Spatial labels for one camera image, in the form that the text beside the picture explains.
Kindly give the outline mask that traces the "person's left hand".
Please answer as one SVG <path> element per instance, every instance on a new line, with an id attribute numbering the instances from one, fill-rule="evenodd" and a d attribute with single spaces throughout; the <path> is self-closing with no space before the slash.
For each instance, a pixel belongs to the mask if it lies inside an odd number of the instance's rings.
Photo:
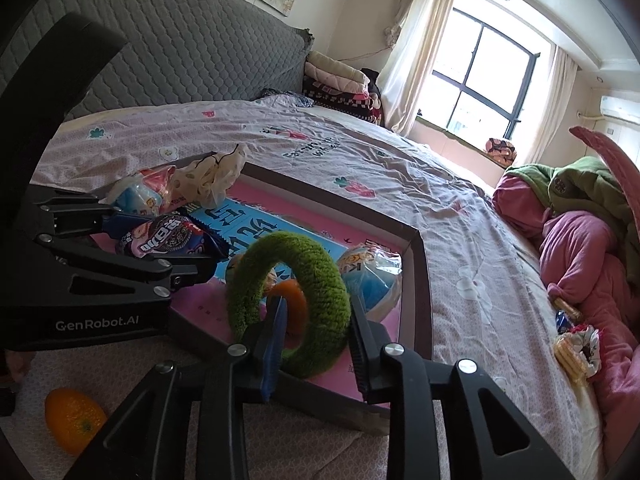
<path id="1" fill-rule="evenodd" d="M 32 368 L 35 356 L 35 352 L 6 352 L 6 365 L 14 382 L 20 384 L 24 380 Z"/>

